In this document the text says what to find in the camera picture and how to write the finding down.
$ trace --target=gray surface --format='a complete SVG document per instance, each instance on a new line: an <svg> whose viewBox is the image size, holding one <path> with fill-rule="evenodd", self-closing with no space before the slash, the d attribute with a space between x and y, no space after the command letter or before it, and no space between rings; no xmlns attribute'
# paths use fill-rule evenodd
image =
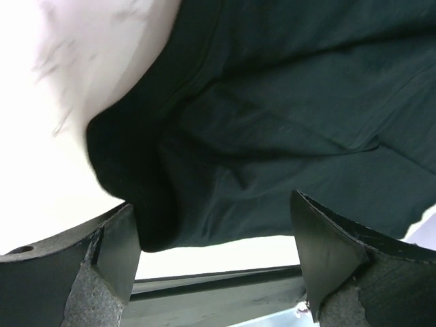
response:
<svg viewBox="0 0 436 327"><path fill-rule="evenodd" d="M296 305L301 278L130 302L121 327L225 327Z"/></svg>
<svg viewBox="0 0 436 327"><path fill-rule="evenodd" d="M334 293L321 311L322 327L371 327L360 304L359 292L359 287L351 280L340 292Z"/></svg>
<svg viewBox="0 0 436 327"><path fill-rule="evenodd" d="M278 312L256 320L250 320L232 327L319 327L313 323L310 313L298 314L297 308Z"/></svg>
<svg viewBox="0 0 436 327"><path fill-rule="evenodd" d="M108 284L91 266L100 236L101 231L94 235L89 245L67 299L61 327L119 327L124 305L121 299L112 295Z"/></svg>
<svg viewBox="0 0 436 327"><path fill-rule="evenodd" d="M415 243L420 247L436 251L436 215L423 223L406 242Z"/></svg>

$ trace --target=dark green shirt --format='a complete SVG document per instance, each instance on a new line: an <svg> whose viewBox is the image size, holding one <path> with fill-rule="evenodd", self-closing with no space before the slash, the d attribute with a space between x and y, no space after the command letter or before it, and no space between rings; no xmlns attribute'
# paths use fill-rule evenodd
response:
<svg viewBox="0 0 436 327"><path fill-rule="evenodd" d="M436 202L436 1L184 0L94 118L102 186L145 251L292 235L299 189L394 238Z"/></svg>

